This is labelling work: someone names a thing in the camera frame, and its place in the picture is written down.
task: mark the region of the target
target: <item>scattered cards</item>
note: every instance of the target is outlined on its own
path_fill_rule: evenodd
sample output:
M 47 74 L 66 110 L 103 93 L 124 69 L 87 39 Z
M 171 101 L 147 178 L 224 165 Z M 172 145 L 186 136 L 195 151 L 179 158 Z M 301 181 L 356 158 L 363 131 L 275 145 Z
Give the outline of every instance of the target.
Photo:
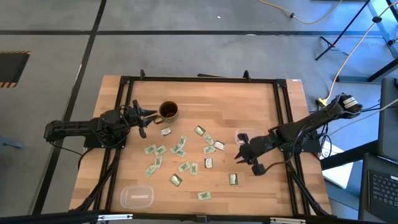
M 187 161 L 187 162 L 184 162 L 183 164 L 180 164 L 180 165 L 178 166 L 178 170 L 179 170 L 180 172 L 184 172 L 184 171 L 186 171 L 186 170 L 189 169 L 189 168 L 191 168 L 191 165 L 189 164 L 188 161 Z
M 214 143 L 214 147 L 216 147 L 217 149 L 219 149 L 221 151 L 224 150 L 224 146 L 225 146 L 225 144 L 220 142 L 220 141 L 218 141 L 218 140 Z
M 156 156 L 155 157 L 155 166 L 156 166 L 156 168 L 160 168 L 160 165 L 162 165 L 162 159 L 163 159 L 163 156 Z
M 198 164 L 196 162 L 192 162 L 191 170 L 189 172 L 191 175 L 198 175 Z
M 195 128 L 194 132 L 196 132 L 197 134 L 199 134 L 200 136 L 202 136 L 202 135 L 206 132 L 206 130 L 204 130 L 203 127 L 201 127 L 201 126 L 198 125 L 198 126 Z
M 213 158 L 211 157 L 205 158 L 205 168 L 207 169 L 213 168 Z
M 181 137 L 180 137 L 180 140 L 178 141 L 177 146 L 178 146 L 180 149 L 184 148 L 184 145 L 185 145 L 185 142 L 186 142 L 186 141 L 187 141 L 187 137 L 181 136 Z
M 170 149 L 170 152 L 172 152 L 172 154 L 175 154 L 178 150 L 180 150 L 180 148 L 178 146 L 174 146 Z
M 204 136 L 204 138 L 205 138 L 205 141 L 207 142 L 207 144 L 209 144 L 209 145 L 214 144 L 214 140 L 213 140 L 213 138 L 212 138 L 209 134 L 206 134 L 206 135 Z
M 198 193 L 198 199 L 199 200 L 211 199 L 211 193 L 210 192 L 199 192 Z
M 145 170 L 145 176 L 150 177 L 155 171 L 156 171 L 156 166 L 152 164 Z
M 230 185 L 238 184 L 238 175 L 237 174 L 229 174 L 229 184 Z
M 185 152 L 184 150 L 180 149 L 175 154 L 178 155 L 181 158 L 184 158 L 185 155 L 187 155 L 187 152 Z
M 176 174 L 174 174 L 174 175 L 170 178 L 170 182 L 171 182 L 172 184 L 174 184 L 176 187 L 178 187 L 178 186 L 181 184 L 182 179 L 181 179 L 179 176 L 177 176 Z
M 144 149 L 144 150 L 145 150 L 145 154 L 151 154 L 151 153 L 153 153 L 156 149 L 157 149 L 157 148 L 156 148 L 156 145 L 153 144 L 153 145 L 149 146 L 148 148 Z
M 160 133 L 162 133 L 162 136 L 164 137 L 164 136 L 166 136 L 166 135 L 168 135 L 168 134 L 171 134 L 171 133 L 172 133 L 172 130 L 171 130 L 169 127 L 167 127 L 167 128 L 162 129 L 162 130 L 160 131 Z
M 203 152 L 205 154 L 210 154 L 216 151 L 216 148 L 214 146 L 207 146 L 203 148 Z
M 160 146 L 155 150 L 155 156 L 162 154 L 163 152 L 167 151 L 165 146 Z

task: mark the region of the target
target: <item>cable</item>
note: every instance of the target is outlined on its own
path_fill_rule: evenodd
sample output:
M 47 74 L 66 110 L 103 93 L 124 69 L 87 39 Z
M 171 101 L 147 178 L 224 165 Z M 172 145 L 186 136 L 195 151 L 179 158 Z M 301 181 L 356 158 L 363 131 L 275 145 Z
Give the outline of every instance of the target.
M 380 105 L 380 102 L 379 102 L 378 104 L 374 105 L 374 106 L 371 106 L 371 107 L 369 107 L 369 108 L 362 109 L 362 111 L 366 111 L 366 110 L 369 110 L 369 109 L 375 108 L 375 107 L 377 107 L 377 106 L 379 106 L 379 105 Z
M 325 142 L 326 142 L 326 138 L 328 138 L 329 139 L 329 143 L 330 143 L 330 149 L 329 149 L 329 155 L 327 156 L 327 157 L 329 157 L 330 155 L 331 155 L 331 139 L 330 139 L 330 136 L 329 135 L 324 135 L 324 137 L 323 137 L 323 139 L 322 139 L 322 143 L 321 143 L 321 149 L 323 149 L 323 145 L 325 144 Z
M 397 4 L 397 3 L 398 3 L 398 1 L 393 2 L 393 3 L 392 3 L 391 5 L 389 5 L 385 10 L 383 10 L 383 11 L 381 12 L 381 14 L 380 14 L 378 17 L 381 17 L 390 7 L 392 7 L 393 5 L 395 5 L 395 4 Z M 331 96 L 333 87 L 334 87 L 334 85 L 335 85 L 335 82 L 336 82 L 337 77 L 338 77 L 338 75 L 340 74 L 341 70 L 342 70 L 343 67 L 346 65 L 348 59 L 351 57 L 351 55 L 354 53 L 354 51 L 355 51 L 356 48 L 360 45 L 360 43 L 365 39 L 365 37 L 367 36 L 367 34 L 369 33 L 369 31 L 373 28 L 373 26 L 374 26 L 375 24 L 376 24 L 376 23 L 373 22 L 373 24 L 369 27 L 369 29 L 368 29 L 368 30 L 365 32 L 365 34 L 362 36 L 361 40 L 355 45 L 355 47 L 352 49 L 352 51 L 348 54 L 346 60 L 344 61 L 344 63 L 342 64 L 342 66 L 341 66 L 340 69 L 338 70 L 338 72 L 337 72 L 335 78 L 333 79 L 333 83 L 331 84 L 328 97 L 326 97 L 325 99 L 321 99 L 321 98 L 318 99 L 318 101 L 319 101 L 323 106 L 326 106 L 326 105 L 327 105 L 327 101 L 329 100 L 329 98 L 330 98 L 330 96 Z
M 90 151 L 93 150 L 93 149 L 94 149 L 94 148 L 88 148 L 87 151 L 85 151 L 85 153 L 83 153 L 83 154 L 80 156 L 79 162 L 77 163 L 77 170 L 80 169 L 80 163 L 81 163 L 81 160 L 83 159 L 83 157 L 84 157 L 88 152 L 90 152 Z
M 393 108 L 398 108 L 398 106 L 390 106 L 389 109 Z M 361 112 L 369 112 L 369 111 L 374 111 L 374 110 L 379 110 L 380 108 L 374 108 L 374 109 L 367 109 L 367 110 L 361 110 Z
M 57 147 L 57 148 L 60 148 L 60 149 L 63 149 L 63 150 L 69 151 L 69 152 L 73 152 L 73 153 L 78 154 L 78 155 L 80 155 L 80 156 L 83 156 L 83 154 L 80 154 L 79 152 L 75 152 L 75 151 L 73 151 L 73 150 L 70 150 L 70 149 L 67 149 L 67 148 L 64 148 L 64 147 L 56 146 L 56 145 L 54 145 L 52 142 L 49 142 L 49 143 L 50 143 L 52 146 L 54 146 L 54 147 Z
M 335 133 L 338 132 L 339 130 L 341 130 L 341 129 L 343 129 L 343 128 L 349 126 L 349 125 L 352 125 L 352 124 L 354 124 L 354 123 L 357 123 L 358 121 L 362 121 L 362 120 L 364 120 L 364 119 L 366 119 L 366 118 L 368 118 L 368 117 L 370 117 L 370 116 L 373 116 L 373 115 L 375 115 L 375 114 L 377 114 L 377 113 L 379 113 L 379 112 L 385 110 L 386 108 L 388 108 L 389 106 L 393 105 L 393 104 L 394 104 L 395 102 L 397 102 L 397 101 L 398 101 L 398 98 L 395 99 L 394 101 L 392 101 L 391 103 L 387 104 L 385 107 L 383 107 L 383 108 L 377 110 L 376 112 L 371 113 L 370 115 L 367 115 L 366 117 L 363 117 L 363 118 L 361 118 L 361 119 L 357 119 L 356 121 L 353 121 L 353 122 L 351 122 L 351 123 L 349 123 L 349 124 L 346 124 L 346 125 L 344 125 L 343 127 L 337 129 L 336 131 L 333 131 L 331 134 L 329 134 L 329 136 L 331 136 L 332 134 L 335 134 Z
M 267 5 L 269 5 L 269 6 L 272 6 L 272 7 L 275 7 L 275 8 L 277 8 L 277 9 L 280 9 L 280 10 L 282 10 L 282 11 L 287 12 L 288 14 L 290 14 L 290 18 L 294 18 L 294 19 L 296 19 L 297 21 L 301 22 L 302 24 L 306 24 L 306 25 L 316 24 L 317 22 L 320 22 L 322 19 L 324 19 L 324 18 L 326 18 L 327 16 L 329 16 L 329 15 L 341 4 L 342 1 L 343 1 L 343 0 L 340 0 L 340 1 L 338 2 L 338 4 L 336 4 L 332 9 L 330 9 L 330 11 L 329 11 L 328 13 L 326 13 L 326 14 L 325 14 L 324 16 L 322 16 L 320 19 L 318 19 L 318 20 L 316 20 L 316 21 L 313 21 L 313 22 L 304 22 L 304 21 L 300 20 L 299 18 L 297 18 L 297 16 L 295 16 L 294 13 L 289 12 L 287 9 L 285 9 L 285 8 L 283 8 L 283 7 L 277 6 L 277 5 L 275 5 L 275 4 L 272 4 L 272 3 L 269 3 L 269 2 L 266 2 L 266 1 L 263 1 L 263 0 L 259 0 L 259 2 L 261 2 L 261 3 L 267 4 Z

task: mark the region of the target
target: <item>yellow cable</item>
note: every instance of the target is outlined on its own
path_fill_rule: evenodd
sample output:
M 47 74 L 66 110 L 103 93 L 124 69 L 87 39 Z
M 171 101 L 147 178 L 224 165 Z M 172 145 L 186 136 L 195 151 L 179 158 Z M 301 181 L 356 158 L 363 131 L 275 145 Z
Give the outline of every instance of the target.
M 313 21 L 313 22 L 304 22 L 304 21 L 300 20 L 299 18 L 297 18 L 297 16 L 293 16 L 293 18 L 296 19 L 297 21 L 301 22 L 302 24 L 306 24 L 306 25 L 315 24 L 315 23 L 321 21 L 322 19 L 326 18 L 327 16 L 329 16 L 329 15 L 337 8 L 337 6 L 340 5 L 340 3 L 341 3 L 342 1 L 343 1 L 343 0 L 340 0 L 340 1 L 338 2 L 338 4 L 336 4 L 332 9 L 330 9 L 330 11 L 329 11 L 328 13 L 326 13 L 322 18 L 318 19 L 317 21 Z M 290 15 L 292 14 L 292 13 L 289 12 L 287 9 L 285 9 L 285 8 L 283 8 L 283 7 L 280 7 L 280 6 L 277 6 L 277 5 L 274 5 L 274 4 L 272 4 L 272 3 L 269 3 L 269 2 L 266 2 L 266 1 L 263 1 L 263 0 L 259 0 L 259 2 L 264 3 L 264 4 L 267 4 L 267 5 L 272 6 L 272 7 L 275 7 L 275 8 L 277 8 L 277 9 L 283 10 L 283 11 L 287 12 L 287 13 L 290 14 Z
M 392 3 L 391 5 L 389 5 L 378 17 L 381 17 L 391 6 L 393 6 L 393 5 L 397 4 L 397 3 L 398 3 L 398 1 L 393 2 L 393 3 Z M 368 29 L 368 30 L 365 32 L 365 34 L 362 36 L 361 40 L 355 45 L 354 49 L 348 54 L 346 60 L 344 61 L 344 63 L 343 63 L 342 66 L 340 67 L 340 69 L 338 70 L 338 72 L 337 72 L 337 74 L 336 74 L 336 76 L 335 76 L 335 79 L 333 79 L 333 83 L 331 84 L 328 97 L 326 97 L 325 99 L 321 99 L 321 98 L 318 99 L 318 101 L 319 101 L 323 106 L 326 106 L 326 105 L 327 105 L 327 101 L 329 100 L 329 98 L 330 98 L 330 96 L 331 96 L 331 92 L 332 92 L 332 90 L 333 90 L 333 87 L 334 87 L 334 85 L 335 85 L 336 79 L 337 79 L 338 75 L 340 74 L 341 70 L 342 70 L 343 67 L 346 65 L 348 59 L 351 57 L 351 55 L 352 55 L 353 52 L 356 50 L 356 48 L 358 47 L 358 45 L 365 39 L 366 35 L 369 33 L 369 31 L 373 28 L 373 26 L 374 26 L 375 24 L 376 24 L 376 23 L 373 22 L 373 24 L 369 27 L 369 29 Z

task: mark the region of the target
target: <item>keyboard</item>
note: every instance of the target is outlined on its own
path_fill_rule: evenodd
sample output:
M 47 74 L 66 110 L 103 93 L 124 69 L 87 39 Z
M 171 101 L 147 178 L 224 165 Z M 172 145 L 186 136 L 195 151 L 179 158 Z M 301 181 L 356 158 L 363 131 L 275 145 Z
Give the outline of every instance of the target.
M 398 213 L 398 177 L 369 171 L 369 209 L 388 222 Z

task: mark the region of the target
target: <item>black floor stripe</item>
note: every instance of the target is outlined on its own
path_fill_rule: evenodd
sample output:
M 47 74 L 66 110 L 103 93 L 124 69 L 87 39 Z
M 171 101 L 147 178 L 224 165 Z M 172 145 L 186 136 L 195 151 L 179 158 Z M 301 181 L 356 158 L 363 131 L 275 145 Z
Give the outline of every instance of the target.
M 75 107 L 75 103 L 76 103 L 76 99 L 77 99 L 77 96 L 79 93 L 81 82 L 83 81 L 83 77 L 84 77 L 84 74 L 86 71 L 88 59 L 90 57 L 90 53 L 93 48 L 93 44 L 94 44 L 94 40 L 95 40 L 95 36 L 96 36 L 95 32 L 98 30 L 98 26 L 101 22 L 101 18 L 104 13 L 105 5 L 106 5 L 106 0 L 101 0 L 101 4 L 99 5 L 98 13 L 97 13 L 97 16 L 96 16 L 96 19 L 94 22 L 93 30 L 90 35 L 90 38 L 88 39 L 86 50 L 83 55 L 83 59 L 81 60 L 81 65 L 80 65 L 80 69 L 78 71 L 78 74 L 77 74 L 77 77 L 75 80 L 75 84 L 73 85 L 72 92 L 70 94 L 65 112 L 62 116 L 62 121 L 70 121 L 70 118 L 72 117 L 73 108 Z M 63 144 L 63 140 L 56 142 L 57 146 L 62 147 L 62 144 Z M 37 195 L 37 200 L 35 202 L 35 205 L 34 205 L 34 208 L 32 211 L 33 215 L 38 215 L 38 214 L 42 213 L 42 209 L 43 209 L 43 206 L 45 203 L 45 198 L 47 197 L 47 193 L 50 188 L 50 184 L 51 184 L 54 172 L 55 172 L 55 168 L 57 166 L 59 155 L 60 155 L 60 148 L 53 147 L 51 158 L 49 160 L 49 164 L 45 171 L 45 175 L 44 175 L 42 184 L 40 186 L 39 193 Z
M 273 31 L 273 30 L 0 30 L 0 35 L 340 35 L 341 31 Z M 346 31 L 345 36 L 362 36 L 365 31 Z M 380 36 L 371 31 L 368 36 Z

